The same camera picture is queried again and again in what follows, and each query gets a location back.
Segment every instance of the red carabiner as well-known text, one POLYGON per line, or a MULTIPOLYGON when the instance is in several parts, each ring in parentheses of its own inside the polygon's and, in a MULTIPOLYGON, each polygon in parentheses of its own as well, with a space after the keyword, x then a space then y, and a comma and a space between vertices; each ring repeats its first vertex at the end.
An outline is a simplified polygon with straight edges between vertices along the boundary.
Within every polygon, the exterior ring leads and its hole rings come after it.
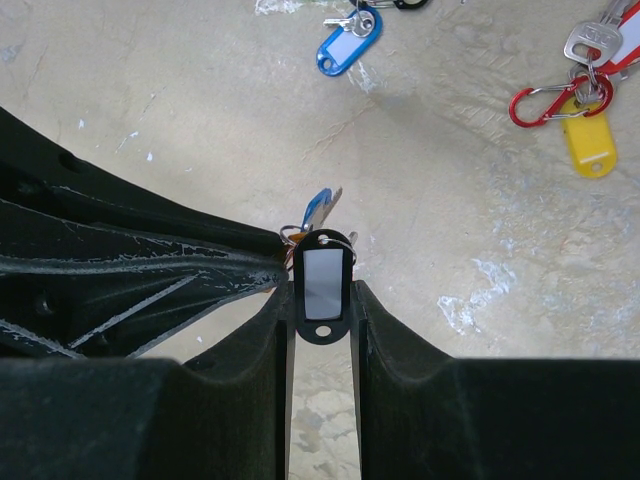
POLYGON ((509 116, 513 123, 522 128, 532 128, 532 127, 540 127, 547 123, 549 120, 557 120, 561 118, 573 118, 573 117, 593 117, 602 113, 613 100, 614 87, 611 81, 606 77, 606 75, 596 74, 596 79, 598 80, 598 88, 601 92, 600 105, 593 110, 589 108, 585 108, 576 113, 558 113, 560 109, 564 106, 565 103, 575 94, 576 90, 580 88, 582 84, 589 81, 589 77, 586 75, 579 76, 573 79, 571 83, 566 85, 553 85, 550 87, 541 87, 541 88, 525 88, 520 93, 518 93, 513 100, 511 100, 511 104, 509 105, 509 116), (527 122, 518 117, 518 113, 516 111, 518 104, 522 101, 523 98, 528 97, 530 95, 536 95, 542 92, 556 92, 560 91, 560 95, 555 101, 551 104, 551 106, 538 118, 533 122, 527 122))

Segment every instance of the key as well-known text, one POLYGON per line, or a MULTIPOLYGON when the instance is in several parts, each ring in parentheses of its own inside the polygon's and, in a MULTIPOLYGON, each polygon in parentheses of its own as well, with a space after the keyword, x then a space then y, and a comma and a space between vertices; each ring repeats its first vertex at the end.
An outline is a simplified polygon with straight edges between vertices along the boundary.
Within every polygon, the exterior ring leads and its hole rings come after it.
POLYGON ((323 25, 325 27, 342 27, 347 32, 353 30, 353 27, 356 24, 356 17, 353 16, 351 18, 328 18, 324 21, 323 25))
POLYGON ((318 195, 316 195, 305 212, 304 220, 302 222, 303 232, 312 232, 322 228, 327 217, 331 213, 331 210, 336 206, 338 200, 342 196, 342 187, 336 190, 336 193, 332 196, 331 189, 325 188, 318 195))
MULTIPOLYGON (((622 18, 625 12, 633 2, 634 0, 612 0, 611 2, 609 2, 606 10, 602 13, 600 23, 617 28, 620 23, 622 23, 622 18)), ((591 50, 589 53, 592 55, 592 58, 595 58, 595 56, 597 55, 597 53, 593 50, 591 50)), ((569 71, 569 78, 571 80, 576 78, 578 75, 589 75, 589 70, 580 63, 576 63, 574 67, 569 71)), ((619 73, 608 75, 608 78, 613 84, 614 88, 617 89, 623 80, 629 78, 629 72, 628 70, 624 70, 619 73)), ((579 105, 597 103, 599 98, 600 92, 594 89, 592 84, 589 85, 588 91, 585 91, 584 89, 579 89, 576 91, 576 99, 578 100, 579 105)))
POLYGON ((592 63, 600 68, 611 60, 622 47, 622 33, 613 25, 598 22, 582 22, 576 25, 564 47, 565 57, 587 65, 592 63), (576 51, 586 47, 586 56, 576 51))
POLYGON ((359 10, 349 18, 329 18, 324 21, 325 27, 342 27, 345 32, 360 38, 369 36, 375 24, 375 17, 367 10, 359 10))

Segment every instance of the white label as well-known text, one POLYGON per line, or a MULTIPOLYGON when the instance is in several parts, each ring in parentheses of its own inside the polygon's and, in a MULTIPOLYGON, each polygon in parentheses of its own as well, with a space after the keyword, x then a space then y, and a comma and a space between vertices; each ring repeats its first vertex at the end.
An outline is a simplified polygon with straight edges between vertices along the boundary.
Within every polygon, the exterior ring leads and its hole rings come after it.
POLYGON ((306 250, 304 309, 309 320, 335 320, 342 312, 343 250, 306 250))
POLYGON ((627 20, 621 27, 622 47, 613 58, 612 63, 618 64, 640 47, 640 11, 627 20))
POLYGON ((331 42, 331 45, 327 47, 327 53, 331 55, 334 62, 340 66, 353 55, 353 52, 360 48, 365 40, 366 38, 356 37, 353 33, 343 30, 342 33, 331 42))

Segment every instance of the key ring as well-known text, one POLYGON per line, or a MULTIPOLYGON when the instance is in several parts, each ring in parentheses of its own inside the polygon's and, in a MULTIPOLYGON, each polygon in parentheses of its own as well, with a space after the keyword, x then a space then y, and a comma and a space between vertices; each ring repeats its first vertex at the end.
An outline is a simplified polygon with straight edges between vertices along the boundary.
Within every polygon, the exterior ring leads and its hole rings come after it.
POLYGON ((575 92, 582 84, 585 82, 589 82, 589 76, 579 76, 573 79, 571 83, 566 85, 552 85, 550 87, 541 87, 541 88, 525 88, 511 100, 511 104, 509 105, 509 116, 513 123, 522 128, 532 128, 532 127, 540 127, 547 123, 549 120, 558 120, 562 118, 575 118, 575 117, 593 117, 602 113, 613 100, 614 95, 614 87, 611 81, 606 77, 606 75, 602 75, 600 73, 596 73, 596 79, 600 91, 602 93, 600 98, 600 106, 597 108, 584 109, 580 110, 576 113, 558 113, 560 109, 564 106, 567 101, 575 95, 575 92), (543 112, 543 114, 535 121, 528 122, 522 120, 516 111, 518 104, 522 101, 522 99, 536 95, 542 92, 561 92, 558 98, 551 104, 551 106, 543 112))
POLYGON ((589 87, 589 94, 593 93, 592 88, 598 88, 598 79, 596 78, 596 69, 593 66, 593 53, 589 52, 589 62, 587 63, 587 69, 589 72, 589 81, 591 86, 589 87))
POLYGON ((415 3, 407 3, 404 0, 349 0, 353 6, 372 7, 372 8, 391 8, 396 7, 398 10, 417 10, 424 7, 431 0, 420 0, 415 3))
POLYGON ((284 243, 285 245, 289 245, 290 247, 295 247, 298 244, 296 242, 294 242, 293 240, 291 240, 284 232, 286 232, 287 230, 300 230, 300 232, 302 232, 302 228, 300 228, 297 225, 285 225, 284 227, 282 227, 280 229, 280 240, 282 240, 282 243, 284 243))

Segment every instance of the blue key tag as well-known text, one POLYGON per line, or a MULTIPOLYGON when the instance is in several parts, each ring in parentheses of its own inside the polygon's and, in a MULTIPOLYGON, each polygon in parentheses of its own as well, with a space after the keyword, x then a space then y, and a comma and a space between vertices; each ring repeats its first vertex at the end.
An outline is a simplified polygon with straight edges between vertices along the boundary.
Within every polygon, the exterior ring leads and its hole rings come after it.
MULTIPOLYGON (((375 42, 382 32, 382 17, 374 8, 361 8, 361 12, 370 12, 375 18, 375 25, 366 37, 357 37, 342 27, 331 34, 318 48, 316 62, 322 73, 330 77, 338 76, 353 65, 360 56, 375 42)), ((354 10, 349 18, 356 14, 354 10)))
POLYGON ((305 226, 309 225, 313 214, 319 208, 323 208, 328 206, 331 203, 331 198, 333 197, 333 192, 330 188, 323 189, 320 193, 318 193, 307 205, 307 210, 304 212, 304 218, 302 219, 302 230, 306 230, 305 226))

